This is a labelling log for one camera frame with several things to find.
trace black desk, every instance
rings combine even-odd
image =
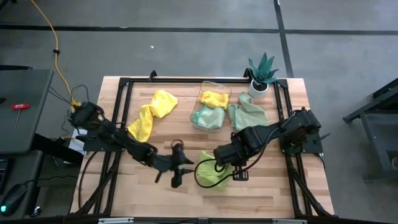
[[[6,98],[0,104],[0,157],[15,159],[0,200],[13,185],[36,180],[28,183],[28,192],[18,211],[10,217],[0,216],[0,220],[21,219],[33,210],[37,199],[33,196],[44,154],[74,164],[81,164],[83,160],[79,152],[35,133],[52,77],[50,70],[0,71],[0,98]],[[15,128],[18,111],[11,106],[20,103],[29,103],[30,108],[21,111]]]
[[[36,149],[73,164],[82,162],[80,153],[35,133],[52,77],[50,70],[0,71],[0,98],[6,99],[0,104],[0,155]],[[11,106],[20,103],[29,103],[30,108],[21,111],[15,128],[18,111]]]

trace concrete floor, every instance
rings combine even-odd
[[[286,29],[398,30],[398,2],[394,0],[279,2]],[[37,3],[58,26],[278,28],[273,0]],[[45,25],[29,1],[8,4],[0,12],[0,23]],[[91,101],[97,100],[104,75],[148,75],[157,70],[162,75],[240,77],[248,67],[247,58],[258,61],[265,50],[275,55],[274,66],[280,69],[277,76],[287,76],[279,34],[62,31],[58,36],[61,70],[71,86],[89,88]],[[287,43],[294,77],[305,79],[322,132],[332,133],[323,148],[335,213],[344,218],[397,222],[398,180],[362,181],[374,169],[370,146],[359,121],[347,125],[341,118],[397,77],[398,36],[287,35]],[[0,30],[0,64],[54,69],[53,48],[49,31]],[[54,77],[52,86],[67,96],[59,77]],[[84,90],[76,91],[76,97],[85,100]],[[47,137],[63,134],[60,126],[67,108],[49,96],[38,132]],[[57,194],[49,195],[49,200],[68,208],[67,197],[55,200]]]

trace wooden tabletop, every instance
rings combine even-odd
[[[108,119],[111,119],[119,77],[104,77],[99,93],[100,105]],[[293,110],[309,107],[304,80],[288,79]],[[248,91],[248,84],[229,84],[232,89],[230,103],[238,104],[238,96]],[[156,90],[165,90],[178,98],[178,105],[166,117],[154,118],[154,126],[149,143],[158,148],[160,154],[171,154],[170,143],[181,139],[189,159],[197,163],[202,150],[212,153],[219,145],[230,143],[233,131],[228,116],[218,133],[207,133],[195,129],[189,119],[200,89],[200,83],[135,83],[132,89],[131,104],[127,124],[133,123],[142,105],[149,104]],[[284,95],[281,92],[285,108]],[[270,124],[278,122],[275,93],[272,86],[263,99],[255,104],[265,109]],[[121,102],[119,121],[124,101]],[[81,186],[82,203],[92,194],[100,179],[104,153],[97,153],[83,179]],[[88,156],[85,156],[83,169]],[[330,213],[333,213],[328,184],[321,160],[315,155],[302,155],[307,184],[317,200]],[[157,171],[144,167],[123,152],[119,166],[118,181],[114,194],[112,216],[130,217],[230,217],[230,218],[292,218],[292,199],[285,157],[280,151],[279,141],[271,141],[261,160],[249,170],[249,181],[230,180],[225,191],[202,189],[196,185],[193,174],[183,177],[183,184],[173,189],[170,186],[172,173],[164,174],[155,184]],[[106,201],[108,188],[103,198]],[[304,211],[302,193],[298,190],[300,208]],[[77,188],[71,212],[78,209]]]

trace yellow towel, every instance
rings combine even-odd
[[[201,103],[206,104],[211,108],[220,107],[223,108],[224,110],[226,110],[228,107],[228,100],[229,100],[228,94],[226,93],[219,94],[212,91],[206,91],[200,97]]]
[[[164,90],[157,90],[149,105],[141,106],[139,119],[128,126],[129,132],[139,142],[147,142],[152,131],[154,116],[163,118],[177,105],[177,97]]]

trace light green cloth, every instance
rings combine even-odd
[[[247,93],[239,95],[240,106],[229,105],[227,112],[231,120],[232,127],[240,131],[249,126],[267,125],[268,117],[266,112],[254,104],[254,100]]]
[[[202,151],[199,155],[199,160],[204,161],[205,159],[214,159],[214,157],[207,154],[205,151]],[[225,167],[223,172],[217,172],[214,170],[215,164],[215,160],[200,164],[197,172],[197,178],[200,184],[204,186],[210,186],[217,183],[228,174],[232,174],[233,168],[231,165],[226,165],[227,167]],[[229,179],[230,178],[227,178],[226,180],[216,185],[214,188],[218,190],[225,190]]]
[[[193,122],[208,129],[218,129],[223,126],[225,111],[223,108],[210,108],[206,105],[200,111],[194,112]]]

